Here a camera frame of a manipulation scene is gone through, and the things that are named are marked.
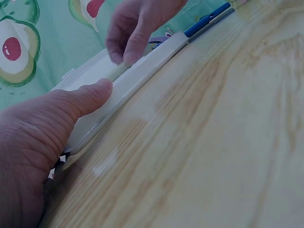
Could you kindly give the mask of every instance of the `wooden table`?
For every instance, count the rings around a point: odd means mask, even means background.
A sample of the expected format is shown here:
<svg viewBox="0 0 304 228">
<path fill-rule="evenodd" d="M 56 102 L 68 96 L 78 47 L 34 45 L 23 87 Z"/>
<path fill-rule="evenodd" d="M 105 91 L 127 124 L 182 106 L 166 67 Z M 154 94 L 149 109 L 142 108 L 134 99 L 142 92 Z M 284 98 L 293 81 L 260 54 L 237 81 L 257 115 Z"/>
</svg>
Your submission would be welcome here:
<svg viewBox="0 0 304 228">
<path fill-rule="evenodd" d="M 253 0 L 71 157 L 41 227 L 303 227 L 303 124 L 304 1 Z"/>
</svg>

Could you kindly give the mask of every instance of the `white plastic case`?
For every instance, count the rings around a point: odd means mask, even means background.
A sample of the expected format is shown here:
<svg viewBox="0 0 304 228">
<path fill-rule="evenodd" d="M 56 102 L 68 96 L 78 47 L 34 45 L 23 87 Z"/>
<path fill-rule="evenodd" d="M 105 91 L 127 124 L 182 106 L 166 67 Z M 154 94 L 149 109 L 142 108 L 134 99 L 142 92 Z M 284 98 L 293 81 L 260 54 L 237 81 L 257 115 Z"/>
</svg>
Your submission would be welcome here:
<svg viewBox="0 0 304 228">
<path fill-rule="evenodd" d="M 105 122 L 187 42 L 188 38 L 183 32 L 174 34 L 114 80 L 113 93 L 109 100 L 95 112 L 77 121 L 64 152 L 73 155 L 82 150 L 96 136 Z M 115 69 L 117 65 L 110 60 L 107 50 L 103 50 L 79 69 L 72 69 L 65 74 L 53 90 L 76 90 L 83 85 L 97 82 Z"/>
</svg>

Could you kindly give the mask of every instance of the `patterned fabric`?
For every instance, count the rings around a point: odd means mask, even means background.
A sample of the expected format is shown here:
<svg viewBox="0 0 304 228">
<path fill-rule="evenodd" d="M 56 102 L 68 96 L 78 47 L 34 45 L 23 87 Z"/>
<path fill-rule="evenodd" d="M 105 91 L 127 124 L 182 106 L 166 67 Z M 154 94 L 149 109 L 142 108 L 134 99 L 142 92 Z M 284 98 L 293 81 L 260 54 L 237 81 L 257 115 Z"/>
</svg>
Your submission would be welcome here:
<svg viewBox="0 0 304 228">
<path fill-rule="evenodd" d="M 44 94 L 105 48 L 122 0 L 0 0 L 0 110 Z M 189 0 L 152 38 L 186 30 L 224 0 Z"/>
</svg>

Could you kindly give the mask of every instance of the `skin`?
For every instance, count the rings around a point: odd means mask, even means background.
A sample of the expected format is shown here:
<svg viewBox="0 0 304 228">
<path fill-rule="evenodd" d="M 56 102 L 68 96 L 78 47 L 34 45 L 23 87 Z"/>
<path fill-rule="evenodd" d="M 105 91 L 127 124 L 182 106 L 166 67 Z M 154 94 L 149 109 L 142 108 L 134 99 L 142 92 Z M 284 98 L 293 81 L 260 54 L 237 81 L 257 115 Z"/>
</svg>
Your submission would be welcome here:
<svg viewBox="0 0 304 228">
<path fill-rule="evenodd" d="M 175 16 L 187 0 L 126 0 L 112 16 L 105 45 L 113 62 L 134 64 L 150 35 Z"/>
<path fill-rule="evenodd" d="M 43 211 L 43 183 L 74 124 L 101 107 L 112 82 L 55 90 L 0 112 L 0 227 L 34 227 Z"/>
<path fill-rule="evenodd" d="M 126 0 L 113 14 L 106 39 L 111 59 L 134 63 L 149 36 L 186 0 Z M 112 82 L 55 90 L 0 112 L 0 227 L 35 227 L 43 212 L 43 183 L 83 115 L 100 108 Z"/>
</svg>

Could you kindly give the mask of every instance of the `avocado pattern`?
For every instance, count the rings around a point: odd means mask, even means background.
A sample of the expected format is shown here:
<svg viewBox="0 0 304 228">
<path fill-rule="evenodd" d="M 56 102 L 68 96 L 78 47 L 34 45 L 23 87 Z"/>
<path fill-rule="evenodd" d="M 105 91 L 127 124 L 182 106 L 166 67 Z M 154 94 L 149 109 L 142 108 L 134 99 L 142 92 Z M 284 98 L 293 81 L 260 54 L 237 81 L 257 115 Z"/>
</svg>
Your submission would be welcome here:
<svg viewBox="0 0 304 228">
<path fill-rule="evenodd" d="M 79 22 L 98 32 L 95 19 L 105 0 L 68 0 L 72 16 Z"/>
<path fill-rule="evenodd" d="M 37 0 L 0 0 L 0 82 L 21 87 L 35 76 L 40 36 Z"/>
<path fill-rule="evenodd" d="M 11 16 L 3 17 L 0 47 L 0 82 L 21 87 L 31 81 L 40 52 L 40 37 L 35 26 Z"/>
<path fill-rule="evenodd" d="M 36 24 L 40 17 L 37 0 L 0 0 L 0 10 L 17 20 Z"/>
</svg>

